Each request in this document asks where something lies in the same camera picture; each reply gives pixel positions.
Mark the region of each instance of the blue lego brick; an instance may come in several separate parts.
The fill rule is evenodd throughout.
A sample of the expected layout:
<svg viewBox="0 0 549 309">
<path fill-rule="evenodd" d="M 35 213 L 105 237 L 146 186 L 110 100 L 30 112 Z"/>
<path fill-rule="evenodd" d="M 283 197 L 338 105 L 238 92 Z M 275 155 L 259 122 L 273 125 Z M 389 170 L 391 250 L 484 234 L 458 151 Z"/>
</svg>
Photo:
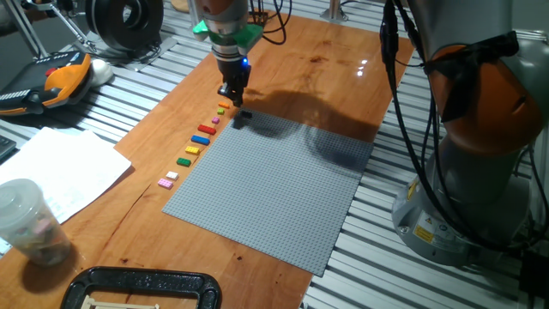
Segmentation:
<svg viewBox="0 0 549 309">
<path fill-rule="evenodd" d="M 197 142 L 199 144 L 206 145 L 206 146 L 209 145 L 209 138 L 202 137 L 202 136 L 192 136 L 190 138 L 190 141 L 191 142 Z"/>
</svg>

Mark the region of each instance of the pink lego brick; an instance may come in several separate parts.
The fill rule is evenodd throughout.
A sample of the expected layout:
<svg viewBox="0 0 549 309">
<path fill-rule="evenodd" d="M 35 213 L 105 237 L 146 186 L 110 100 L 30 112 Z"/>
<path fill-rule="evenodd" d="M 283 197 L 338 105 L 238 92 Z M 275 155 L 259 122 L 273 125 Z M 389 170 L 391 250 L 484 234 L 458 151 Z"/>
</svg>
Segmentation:
<svg viewBox="0 0 549 309">
<path fill-rule="evenodd" d="M 158 185 L 169 190 L 173 187 L 173 182 L 170 180 L 160 179 L 158 181 Z"/>
</svg>

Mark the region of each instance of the plastic cup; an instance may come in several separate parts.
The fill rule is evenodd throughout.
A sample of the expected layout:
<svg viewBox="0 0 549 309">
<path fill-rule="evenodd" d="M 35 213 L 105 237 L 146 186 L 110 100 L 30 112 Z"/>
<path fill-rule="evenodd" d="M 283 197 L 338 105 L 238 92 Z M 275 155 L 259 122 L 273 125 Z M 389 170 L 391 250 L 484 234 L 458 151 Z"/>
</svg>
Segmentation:
<svg viewBox="0 0 549 309">
<path fill-rule="evenodd" d="M 70 242 L 32 180 L 0 185 L 0 237 L 33 263 L 51 266 L 70 252 Z"/>
</svg>

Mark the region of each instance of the wooden board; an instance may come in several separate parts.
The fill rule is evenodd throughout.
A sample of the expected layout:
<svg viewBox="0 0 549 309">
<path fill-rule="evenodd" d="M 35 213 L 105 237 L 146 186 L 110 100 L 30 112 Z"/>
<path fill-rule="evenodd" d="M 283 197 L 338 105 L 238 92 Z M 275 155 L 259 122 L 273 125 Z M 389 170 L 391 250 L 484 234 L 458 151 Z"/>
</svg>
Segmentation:
<svg viewBox="0 0 549 309">
<path fill-rule="evenodd" d="M 244 105 L 371 142 L 391 99 L 378 34 L 295 16 L 287 31 L 285 45 L 262 40 L 250 53 L 253 70 Z M 399 59 L 407 62 L 413 50 L 407 39 L 401 39 L 400 50 Z M 358 76 L 362 60 L 367 63 Z M 398 68 L 399 81 L 403 71 Z M 299 306 L 310 273 L 161 212 L 195 164 L 180 167 L 175 161 L 189 158 L 184 149 L 199 124 L 212 125 L 219 86 L 220 73 L 210 54 L 117 144 L 132 169 L 63 224 L 74 245 L 66 261 L 41 269 L 16 250 L 0 260 L 1 307 L 59 308 L 72 278 L 97 265 L 208 273 L 222 288 L 223 308 Z M 231 108 L 220 117 L 218 131 L 235 112 Z M 227 154 L 226 164 L 233 160 L 245 158 Z M 171 191 L 156 184 L 168 171 L 180 174 Z M 204 190 L 223 194 L 223 188 Z M 194 308 L 196 303 L 125 294 L 95 298 L 159 302 L 165 308 Z"/>
</svg>

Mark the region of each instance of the black cable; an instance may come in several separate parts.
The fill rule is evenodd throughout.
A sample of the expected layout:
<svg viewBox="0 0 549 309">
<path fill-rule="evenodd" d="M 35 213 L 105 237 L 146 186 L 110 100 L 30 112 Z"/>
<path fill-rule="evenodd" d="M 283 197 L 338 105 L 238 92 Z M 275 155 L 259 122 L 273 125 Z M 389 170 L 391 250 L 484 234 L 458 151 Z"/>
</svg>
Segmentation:
<svg viewBox="0 0 549 309">
<path fill-rule="evenodd" d="M 292 17 L 292 2 L 293 0 L 289 0 L 290 1 L 290 8 L 288 9 L 288 16 L 286 18 L 286 21 L 284 21 L 284 23 L 282 23 L 282 20 L 281 20 L 281 26 L 276 28 L 275 30 L 268 30 L 268 31 L 263 31 L 263 33 L 275 33 L 277 31 L 280 31 L 282 30 L 283 28 L 286 27 L 286 24 L 290 21 L 290 17 Z M 276 15 L 281 19 L 281 9 L 282 9 L 282 5 L 281 7 L 278 9 L 276 4 L 274 5 L 274 8 L 276 9 Z"/>
<path fill-rule="evenodd" d="M 532 244 L 534 245 L 536 242 L 543 239 L 547 233 L 547 229 L 549 229 L 549 203 L 547 202 L 547 197 L 545 190 L 543 188 L 543 184 L 540 180 L 540 175 L 538 174 L 538 169 L 535 166 L 535 159 L 534 159 L 534 146 L 532 144 L 528 145 L 528 152 L 530 153 L 530 161 L 532 163 L 532 173 L 534 174 L 535 182 L 538 184 L 538 188 L 540 189 L 540 195 L 541 195 L 541 201 L 543 202 L 543 208 L 546 212 L 546 221 L 544 222 L 543 228 L 541 229 L 541 232 L 534 238 L 532 241 Z"/>
<path fill-rule="evenodd" d="M 443 219 L 448 222 L 449 225 L 451 225 L 458 233 L 460 233 L 462 236 L 466 237 L 467 239 L 470 239 L 477 245 L 484 246 L 487 249 L 494 250 L 494 251 L 514 251 L 514 250 L 521 250 L 521 249 L 527 249 L 531 245 L 535 244 L 535 242 L 539 241 L 544 235 L 549 227 L 549 206 L 546 202 L 545 193 L 543 192 L 541 186 L 539 177 L 537 177 L 536 181 L 538 181 L 538 186 L 540 187 L 542 194 L 543 194 L 543 200 L 544 200 L 544 208 L 546 209 L 546 221 L 544 223 L 544 227 L 542 228 L 542 232 L 536 236 L 534 239 L 532 239 L 529 242 L 523 242 L 518 245 L 500 245 L 493 243 L 489 240 L 486 240 L 479 236 L 467 223 L 467 221 L 463 220 L 461 214 L 456 211 L 455 207 L 451 207 L 458 219 L 460 219 L 461 222 L 465 225 L 462 226 L 461 224 L 457 224 L 454 219 L 448 215 L 445 208 L 443 208 L 442 204 L 438 201 L 437 196 L 432 189 L 428 178 L 426 177 L 425 170 L 421 168 L 421 165 L 419 164 L 419 160 L 417 155 L 415 154 L 415 151 L 413 150 L 412 143 L 410 141 L 410 138 L 407 134 L 406 127 L 404 125 L 404 120 L 401 113 L 400 103 L 398 101 L 397 92 L 396 92 L 396 77 L 395 77 L 395 55 L 396 51 L 398 50 L 398 34 L 396 30 L 396 16 L 395 16 L 395 8 L 393 6 L 393 0 L 388 1 L 385 4 L 384 10 L 383 10 L 383 24 L 382 24 L 382 32 L 380 33 L 381 39 L 382 39 L 382 56 L 383 61 L 385 62 L 385 68 L 387 70 L 388 78 L 389 78 L 389 85 L 391 88 L 391 93 L 393 94 L 394 103 L 395 103 L 395 111 L 397 120 L 401 129 L 401 133 L 404 137 L 404 142 L 406 144 L 408 153 L 410 154 L 414 169 L 416 170 L 416 173 L 418 174 L 418 178 L 423 185 L 425 189 L 425 194 L 431 201 L 433 207 L 440 213 L 440 215 L 443 217 Z M 419 34 L 415 36 L 415 43 L 417 44 L 417 39 L 419 38 Z M 436 108 L 436 105 L 434 104 L 434 100 L 431 101 L 431 109 Z M 446 188 L 446 185 L 443 181 L 443 175 L 442 175 L 442 168 L 440 167 L 440 161 L 439 161 L 439 155 L 438 155 L 438 130 L 437 130 L 437 114 L 434 113 L 434 117 L 432 119 L 432 127 L 433 127 L 433 139 L 435 144 L 435 165 L 439 177 L 439 181 L 441 182 L 441 186 L 443 187 L 444 194 L 447 197 L 450 206 L 455 206 L 453 203 L 453 200 L 448 194 L 448 190 Z"/>
<path fill-rule="evenodd" d="M 257 24 L 256 21 L 256 8 L 254 8 L 254 0 L 250 0 L 250 9 L 251 9 L 251 18 L 254 21 L 254 24 Z"/>
<path fill-rule="evenodd" d="M 362 1 L 356 1 L 356 0 L 348 0 L 348 1 L 344 1 L 344 2 L 340 3 L 340 6 L 343 6 L 343 5 L 349 4 L 349 3 L 363 3 L 363 2 Z"/>
<path fill-rule="evenodd" d="M 269 39 L 268 37 L 266 37 L 265 35 L 263 35 L 263 38 L 266 39 L 269 43 L 271 44 L 274 44 L 274 45 L 283 45 L 284 43 L 286 43 L 286 25 L 284 24 L 284 22 L 282 21 L 282 16 L 281 16 L 281 11 L 278 9 L 278 5 L 276 3 L 276 0 L 273 0 L 273 3 L 274 3 L 274 8 L 276 9 L 276 14 L 277 14 L 277 17 L 278 17 L 278 21 L 280 22 L 281 24 L 281 30 L 282 30 L 282 35 L 283 35 L 283 39 L 281 42 L 276 42 L 276 41 L 273 41 L 271 39 Z"/>
<path fill-rule="evenodd" d="M 429 131 L 431 130 L 433 110 L 429 110 L 429 119 L 427 120 L 427 129 L 425 129 L 425 135 L 423 136 L 423 145 L 421 146 L 421 169 L 425 172 L 425 150 L 427 149 L 427 142 L 429 142 Z"/>
<path fill-rule="evenodd" d="M 284 6 L 284 0 L 281 0 L 281 6 L 278 8 L 278 10 L 282 10 L 283 6 Z M 273 19 L 274 17 L 276 17 L 276 13 L 272 14 L 267 19 Z"/>
<path fill-rule="evenodd" d="M 399 59 L 395 59 L 395 61 L 398 64 L 401 64 L 401 65 L 404 65 L 404 66 L 407 66 L 407 67 L 410 67 L 410 68 L 422 68 L 423 66 L 425 66 L 424 64 L 404 64 Z"/>
<path fill-rule="evenodd" d="M 515 171 L 513 172 L 516 177 L 518 177 L 518 167 L 521 165 L 522 157 L 524 157 L 524 155 L 527 154 L 527 153 L 528 153 L 528 148 L 525 148 L 521 152 L 521 154 L 518 155 L 518 160 L 516 161 L 516 164 L 515 164 Z"/>
</svg>

